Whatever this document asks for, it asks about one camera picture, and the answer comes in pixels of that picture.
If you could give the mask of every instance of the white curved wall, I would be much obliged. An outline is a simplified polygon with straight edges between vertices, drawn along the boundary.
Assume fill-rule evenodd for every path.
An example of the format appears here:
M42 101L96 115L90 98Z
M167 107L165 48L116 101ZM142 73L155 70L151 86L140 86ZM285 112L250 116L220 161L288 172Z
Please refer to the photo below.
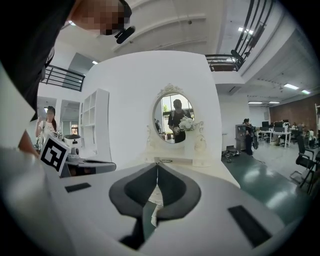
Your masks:
M182 88L192 102L195 121L204 121L204 135L213 158L221 159L220 106L205 56L182 51L146 51L100 62L84 80L84 98L98 88L110 93L110 151L118 169L146 148L152 103L169 83Z

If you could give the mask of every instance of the brick wall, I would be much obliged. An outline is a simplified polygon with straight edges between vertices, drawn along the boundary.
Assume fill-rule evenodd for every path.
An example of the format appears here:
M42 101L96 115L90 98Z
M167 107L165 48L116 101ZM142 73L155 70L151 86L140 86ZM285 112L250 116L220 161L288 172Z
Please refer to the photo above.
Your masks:
M317 118L315 104L320 105L320 94L293 101L287 104L270 107L271 122L289 119L290 124L294 122L304 123L308 129L317 129Z

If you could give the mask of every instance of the white flowers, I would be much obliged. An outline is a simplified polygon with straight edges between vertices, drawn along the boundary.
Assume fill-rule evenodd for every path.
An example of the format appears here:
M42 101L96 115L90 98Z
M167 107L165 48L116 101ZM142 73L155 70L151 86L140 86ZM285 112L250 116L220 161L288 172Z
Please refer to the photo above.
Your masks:
M179 128L185 131L193 131L195 129L194 120L192 118L183 117L179 124Z

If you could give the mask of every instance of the oval mirror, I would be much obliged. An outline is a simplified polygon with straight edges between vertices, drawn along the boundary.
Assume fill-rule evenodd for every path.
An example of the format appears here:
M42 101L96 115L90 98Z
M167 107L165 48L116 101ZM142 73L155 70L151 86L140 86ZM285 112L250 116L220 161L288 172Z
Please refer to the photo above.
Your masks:
M194 110L189 100L181 94L167 94L157 103L153 113L154 128L168 143L180 143L186 139L186 132L194 120Z

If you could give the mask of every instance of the white cabinet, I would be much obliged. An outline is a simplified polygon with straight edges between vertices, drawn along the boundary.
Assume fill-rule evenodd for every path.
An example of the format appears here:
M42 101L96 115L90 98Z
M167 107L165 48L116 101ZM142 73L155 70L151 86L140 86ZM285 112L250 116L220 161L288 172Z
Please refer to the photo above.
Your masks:
M109 92L98 89L81 103L79 135L83 156L111 162L109 143Z

